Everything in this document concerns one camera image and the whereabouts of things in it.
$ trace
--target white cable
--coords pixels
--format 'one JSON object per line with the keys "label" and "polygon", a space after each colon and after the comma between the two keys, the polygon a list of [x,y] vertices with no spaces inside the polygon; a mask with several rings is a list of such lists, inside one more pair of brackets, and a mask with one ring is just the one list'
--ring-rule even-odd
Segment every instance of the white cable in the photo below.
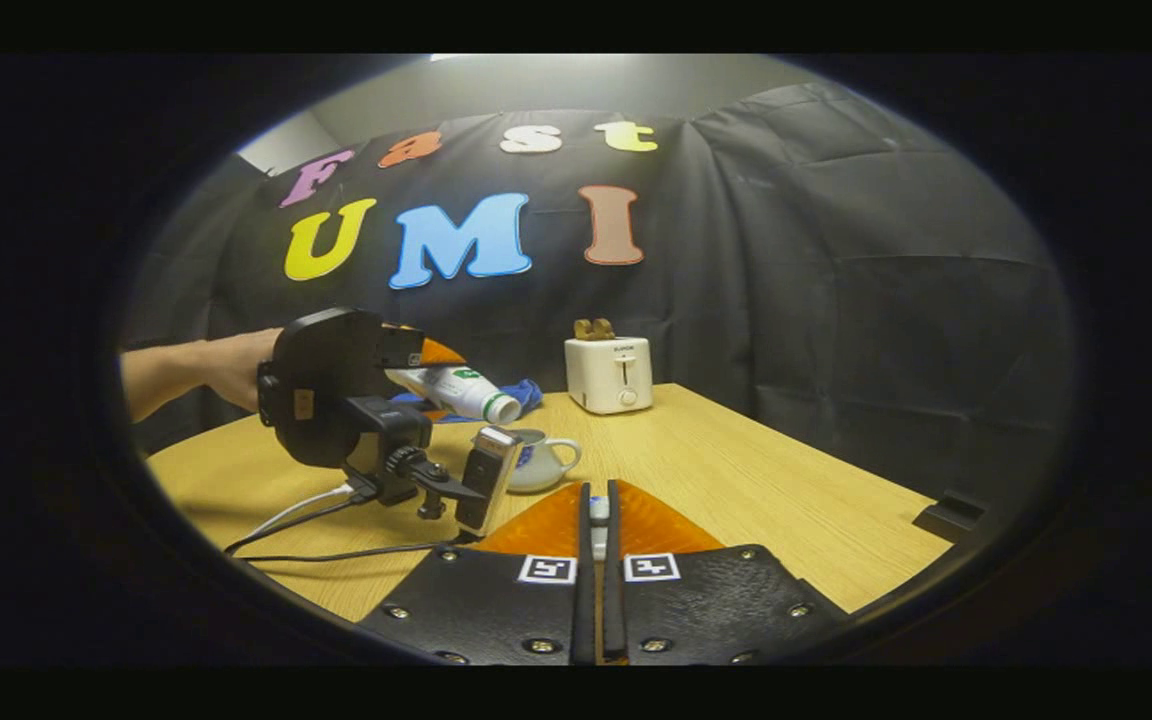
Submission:
{"label": "white cable", "polygon": [[351,493],[351,492],[353,492],[353,487],[349,487],[349,483],[343,483],[342,486],[340,486],[338,488],[329,488],[329,491],[323,493],[323,495],[316,495],[316,497],[308,498],[306,500],[302,500],[302,501],[297,502],[296,505],[294,505],[291,507],[288,507],[287,510],[280,511],[278,515],[274,515],[273,518],[265,520],[265,523],[262,523],[262,526],[256,528],[250,533],[247,533],[247,536],[244,536],[242,539],[250,538],[250,537],[255,536],[256,533],[265,532],[266,529],[270,529],[270,528],[274,526],[274,524],[278,523],[278,521],[280,521],[282,518],[287,518],[288,515],[291,515],[293,511],[302,509],[302,507],[306,507],[309,505],[314,505],[314,502],[320,501],[320,500],[326,500],[326,498],[329,498],[329,497],[349,495],[349,493]]}

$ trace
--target mug handle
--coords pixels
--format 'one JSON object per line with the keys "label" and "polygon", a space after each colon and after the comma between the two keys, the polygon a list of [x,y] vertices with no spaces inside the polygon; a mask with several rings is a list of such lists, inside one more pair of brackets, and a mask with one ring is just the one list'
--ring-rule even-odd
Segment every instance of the mug handle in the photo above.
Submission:
{"label": "mug handle", "polygon": [[566,473],[566,471],[571,470],[573,468],[575,468],[576,464],[577,464],[577,462],[579,462],[579,446],[576,445],[576,441],[574,441],[573,439],[551,438],[551,439],[547,439],[547,441],[545,441],[545,445],[566,445],[567,447],[573,448],[573,450],[576,450],[576,457],[573,457],[573,461],[570,462],[570,464],[563,465],[563,473]]}

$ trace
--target wooden table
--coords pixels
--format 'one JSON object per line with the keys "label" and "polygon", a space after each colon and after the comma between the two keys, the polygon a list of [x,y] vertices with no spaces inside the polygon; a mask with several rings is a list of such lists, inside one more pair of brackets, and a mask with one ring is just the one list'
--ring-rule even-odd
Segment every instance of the wooden table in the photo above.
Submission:
{"label": "wooden table", "polygon": [[[950,547],[914,526],[915,516],[933,502],[919,493],[676,384],[654,387],[654,401],[638,414],[599,416],[586,414],[566,393],[548,393],[538,409],[509,427],[576,439],[584,458],[564,482],[589,482],[594,495],[601,495],[608,478],[626,479],[728,546],[767,546],[795,577],[808,579],[844,611],[890,592]],[[480,427],[483,423],[435,424],[430,458],[460,477]],[[340,470],[291,460],[274,430],[256,416],[160,450],[147,464],[179,509],[218,547],[344,479]],[[544,497],[508,497],[508,516]],[[453,502],[441,520],[417,518],[419,505],[417,497],[388,509],[378,503],[351,507],[252,543],[238,554],[335,555],[456,536]],[[356,621],[422,556],[424,552],[275,561],[260,568],[311,602]]]}

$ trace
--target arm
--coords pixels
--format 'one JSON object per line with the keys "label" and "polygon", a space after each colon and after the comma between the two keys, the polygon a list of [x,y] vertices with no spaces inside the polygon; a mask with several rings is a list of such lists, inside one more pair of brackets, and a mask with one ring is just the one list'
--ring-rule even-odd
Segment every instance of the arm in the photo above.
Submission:
{"label": "arm", "polygon": [[233,404],[255,414],[256,366],[274,354],[280,328],[221,340],[187,342],[124,353],[123,392],[141,423],[159,407],[192,388],[206,386]]}

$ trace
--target white toaster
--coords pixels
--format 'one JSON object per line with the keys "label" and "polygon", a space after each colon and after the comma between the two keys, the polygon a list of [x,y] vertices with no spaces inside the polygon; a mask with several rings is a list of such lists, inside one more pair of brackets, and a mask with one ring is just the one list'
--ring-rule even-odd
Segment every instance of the white toaster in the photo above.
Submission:
{"label": "white toaster", "polygon": [[652,348],[645,338],[568,340],[567,393],[591,414],[652,407]]}

